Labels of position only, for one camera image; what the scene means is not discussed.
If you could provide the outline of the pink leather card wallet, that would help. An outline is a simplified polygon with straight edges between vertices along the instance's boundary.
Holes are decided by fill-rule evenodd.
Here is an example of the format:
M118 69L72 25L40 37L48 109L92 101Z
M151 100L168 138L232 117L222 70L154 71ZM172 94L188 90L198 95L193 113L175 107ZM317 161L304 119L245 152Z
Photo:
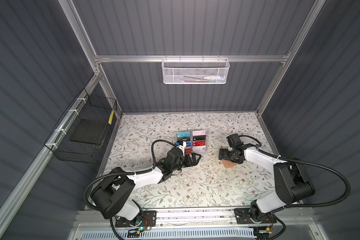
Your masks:
M226 169L234 168L237 166L236 163L233 163L233 162L227 161L227 160L222 160L222 163Z

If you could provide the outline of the clear acrylic card holder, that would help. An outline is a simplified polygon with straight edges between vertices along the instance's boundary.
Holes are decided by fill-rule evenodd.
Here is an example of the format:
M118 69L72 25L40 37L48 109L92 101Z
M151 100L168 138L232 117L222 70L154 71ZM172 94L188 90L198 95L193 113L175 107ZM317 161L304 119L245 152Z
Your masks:
M190 132L190 133L191 133L191 138L183 138L183 139L177 138L177 141L178 141L178 140L183 140L184 142L189 142L189 141L192 141L192 142L193 142L192 132ZM185 155L189 155L189 154L191 154L191 153L193 153L193 146L192 146L192 147L186 147L186 148L185 148Z

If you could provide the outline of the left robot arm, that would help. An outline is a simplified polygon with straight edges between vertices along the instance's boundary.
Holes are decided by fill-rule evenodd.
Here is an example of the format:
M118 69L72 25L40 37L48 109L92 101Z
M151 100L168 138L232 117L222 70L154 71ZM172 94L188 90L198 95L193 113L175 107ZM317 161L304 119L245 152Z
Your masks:
M131 193L139 188L163 183L176 171L197 166L202 155L191 153L185 155L178 148L172 148L165 158L154 162L148 170L135 173L121 168L113 169L105 177L99 178L99 184L93 188L90 197L104 219L124 218L132 225L139 225L143 218L143 210L136 201L130 198Z

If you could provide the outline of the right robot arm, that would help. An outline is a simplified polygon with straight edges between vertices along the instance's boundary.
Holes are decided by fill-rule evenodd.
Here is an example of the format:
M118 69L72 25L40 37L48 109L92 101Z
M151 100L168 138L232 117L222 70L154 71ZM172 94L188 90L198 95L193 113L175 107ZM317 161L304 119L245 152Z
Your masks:
M230 148L219 150L219 160L234 164L251 162L274 176L275 189L251 203L249 217L254 223L261 223L272 211L315 194L315 188L303 164L263 153L261 142L251 136L233 134L227 137L227 141Z

